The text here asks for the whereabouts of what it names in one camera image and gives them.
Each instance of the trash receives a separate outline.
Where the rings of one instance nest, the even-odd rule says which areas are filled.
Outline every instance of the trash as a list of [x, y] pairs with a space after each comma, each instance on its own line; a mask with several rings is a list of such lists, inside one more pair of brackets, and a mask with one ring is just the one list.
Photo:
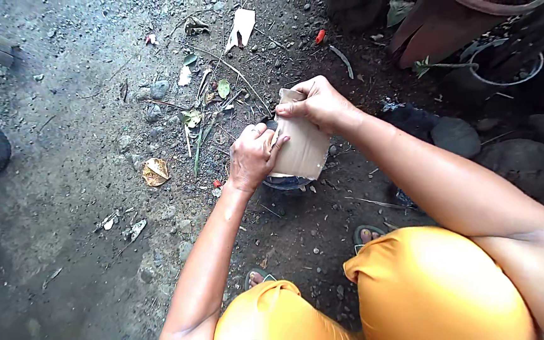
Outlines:
[[320, 43], [322, 43], [322, 40], [325, 39], [325, 34], [326, 34], [325, 30], [318, 31], [318, 35], [316, 35], [316, 39], [314, 40], [316, 42], [316, 45], [319, 45]]
[[50, 275], [49, 278], [47, 278], [41, 285], [41, 290], [45, 290], [47, 288], [48, 283], [50, 283], [51, 280], [55, 279], [56, 276], [58, 276], [58, 274], [60, 274], [61, 271], [62, 271], [62, 268], [58, 268], [52, 275]]
[[335, 46], [333, 46], [333, 45], [329, 45], [329, 48], [331, 49], [331, 51], [335, 52], [335, 54], [338, 55], [339, 58], [341, 58], [341, 60], [343, 61], [344, 64], [346, 64], [346, 66], [348, 67], [349, 78], [353, 79], [354, 78], [354, 73], [352, 71], [352, 66], [349, 63], [348, 58], [345, 57], [345, 54], [343, 54], [340, 50], [337, 50], [335, 48]]
[[240, 8], [235, 12], [235, 19], [228, 38], [228, 43], [224, 49], [224, 54], [228, 53], [234, 46], [244, 48], [249, 42], [249, 37], [255, 26], [255, 11], [244, 10]]
[[148, 45], [148, 43], [151, 43], [153, 45], [156, 45], [158, 46], [159, 42], [156, 41], [156, 35], [152, 34], [152, 35], [148, 35], [146, 37], [146, 44]]
[[211, 190], [211, 193], [213, 194], [213, 196], [219, 198], [220, 196], [222, 196], [222, 189], [214, 188], [213, 190]]
[[182, 115], [180, 120], [189, 128], [195, 128], [196, 124], [199, 124], [201, 121], [201, 112], [198, 110], [182, 111], [180, 113]]
[[179, 71], [178, 85], [186, 86], [190, 84], [191, 80], [192, 80], [192, 72], [190, 72], [190, 67], [182, 66], [182, 69]]
[[184, 32], [186, 32], [186, 35], [194, 36], [204, 32], [211, 33], [211, 30], [209, 29], [209, 25], [205, 24], [199, 18], [189, 16], [184, 23]]
[[222, 97], [222, 99], [226, 99], [226, 97], [230, 94], [230, 83], [226, 79], [219, 81], [218, 94], [220, 97]]
[[160, 158], [151, 158], [144, 164], [142, 178], [149, 186], [159, 186], [169, 179], [167, 163]]

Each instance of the cardboard piece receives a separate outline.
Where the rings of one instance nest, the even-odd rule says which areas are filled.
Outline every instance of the cardboard piece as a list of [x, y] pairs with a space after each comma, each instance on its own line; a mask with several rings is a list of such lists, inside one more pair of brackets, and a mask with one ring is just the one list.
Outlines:
[[[280, 89], [280, 103], [291, 103], [305, 100], [306, 96], [291, 89]], [[305, 177], [318, 179], [322, 167], [325, 166], [331, 138], [319, 130], [306, 118], [282, 118], [276, 116], [276, 128], [273, 144], [278, 137], [289, 135], [291, 139], [285, 143], [276, 159], [276, 166], [269, 175], [272, 177]]]

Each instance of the red object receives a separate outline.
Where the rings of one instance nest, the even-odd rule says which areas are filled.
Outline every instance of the red object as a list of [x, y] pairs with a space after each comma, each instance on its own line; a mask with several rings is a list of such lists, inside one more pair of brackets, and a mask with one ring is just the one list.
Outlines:
[[320, 30], [320, 31], [318, 32], [318, 35], [316, 36], [316, 40], [315, 40], [315, 41], [316, 41], [316, 45], [322, 43], [322, 39], [325, 38], [325, 33], [326, 33], [325, 30]]

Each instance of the sandal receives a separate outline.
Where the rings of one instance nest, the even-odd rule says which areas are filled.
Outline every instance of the sandal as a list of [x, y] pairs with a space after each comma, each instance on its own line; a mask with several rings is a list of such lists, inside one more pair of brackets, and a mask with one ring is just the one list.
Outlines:
[[259, 268], [253, 268], [252, 270], [249, 270], [246, 274], [246, 277], [245, 277], [245, 286], [244, 286], [244, 289], [245, 289], [245, 292], [249, 289], [251, 289], [251, 285], [249, 284], [249, 274], [251, 274], [252, 272], [255, 272], [255, 273], [258, 273], [260, 275], [262, 275], [263, 277], [263, 281], [262, 282], [266, 282], [266, 281], [276, 281], [276, 278], [274, 278], [274, 276], [272, 276], [272, 274], [268, 274], [266, 272], [264, 272], [263, 270], [259, 269]]
[[365, 242], [362, 240], [362, 237], [360, 237], [360, 232], [362, 229], [368, 229], [371, 232], [376, 232], [379, 234], [379, 236], [384, 236], [386, 234], [386, 232], [382, 229], [373, 226], [362, 225], [356, 228], [356, 230], [354, 230], [354, 251], [356, 252], [356, 255], [358, 255], [360, 248], [365, 246]]

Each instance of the dry leaf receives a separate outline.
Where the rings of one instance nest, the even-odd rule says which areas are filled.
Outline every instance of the dry leaf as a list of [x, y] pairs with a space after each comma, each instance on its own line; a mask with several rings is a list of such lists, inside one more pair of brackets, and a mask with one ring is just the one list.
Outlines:
[[142, 178], [149, 186], [159, 186], [169, 179], [167, 163], [159, 158], [151, 158], [144, 164]]

